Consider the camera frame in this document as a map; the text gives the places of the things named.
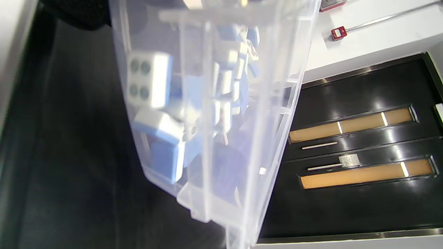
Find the door panel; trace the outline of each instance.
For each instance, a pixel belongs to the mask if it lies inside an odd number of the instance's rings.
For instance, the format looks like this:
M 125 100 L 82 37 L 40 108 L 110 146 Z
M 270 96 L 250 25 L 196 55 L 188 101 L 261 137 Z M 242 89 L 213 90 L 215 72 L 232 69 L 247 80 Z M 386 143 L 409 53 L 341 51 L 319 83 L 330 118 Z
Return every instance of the door panel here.
M 402 161 L 390 164 L 362 167 L 325 174 L 301 176 L 303 189 L 334 187 L 350 184 L 371 183 L 384 180 L 404 179 L 413 176 L 435 176 L 431 159 Z
M 340 163 L 345 153 L 283 163 L 262 229 L 261 237 L 298 237 L 443 226 L 443 141 L 425 139 L 382 148 L 352 151 L 360 166 L 308 171 L 310 167 Z M 432 168 L 412 165 L 427 161 Z M 301 177 L 332 172 L 401 165 L 408 177 L 334 187 L 304 189 Z
M 423 60 L 413 60 L 303 89 L 291 127 L 297 136 L 286 146 L 283 161 L 439 137 L 433 110 L 438 100 L 429 84 Z M 331 145 L 311 148 L 319 144 Z

